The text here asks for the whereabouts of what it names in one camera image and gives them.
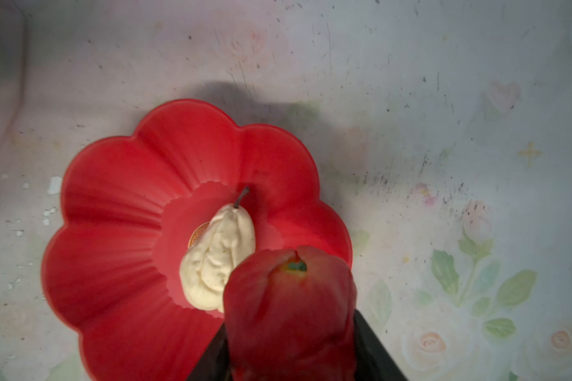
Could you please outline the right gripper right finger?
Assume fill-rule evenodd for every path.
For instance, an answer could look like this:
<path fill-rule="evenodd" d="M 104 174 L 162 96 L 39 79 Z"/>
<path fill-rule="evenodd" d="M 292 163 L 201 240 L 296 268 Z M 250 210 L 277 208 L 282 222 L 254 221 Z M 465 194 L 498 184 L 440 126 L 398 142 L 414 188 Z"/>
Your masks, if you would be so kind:
<path fill-rule="evenodd" d="M 358 310 L 354 312 L 354 345 L 356 381 L 408 380 Z"/>

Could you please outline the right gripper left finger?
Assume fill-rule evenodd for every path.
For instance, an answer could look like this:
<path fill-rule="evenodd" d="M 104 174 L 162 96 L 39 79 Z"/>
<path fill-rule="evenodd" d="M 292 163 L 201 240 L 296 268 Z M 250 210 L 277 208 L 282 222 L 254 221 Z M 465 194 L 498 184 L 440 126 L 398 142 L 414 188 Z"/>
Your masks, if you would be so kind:
<path fill-rule="evenodd" d="M 221 325 L 187 381 L 231 381 L 230 354 L 225 325 Z"/>

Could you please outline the red fake apple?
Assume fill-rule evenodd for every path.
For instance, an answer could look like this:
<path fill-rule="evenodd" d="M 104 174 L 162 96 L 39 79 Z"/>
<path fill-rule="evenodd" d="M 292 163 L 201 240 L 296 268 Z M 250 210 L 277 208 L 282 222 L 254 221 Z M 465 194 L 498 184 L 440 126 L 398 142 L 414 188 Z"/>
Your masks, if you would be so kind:
<path fill-rule="evenodd" d="M 233 379 L 354 379 L 356 299 L 349 265 L 320 249 L 249 256 L 223 293 Z"/>

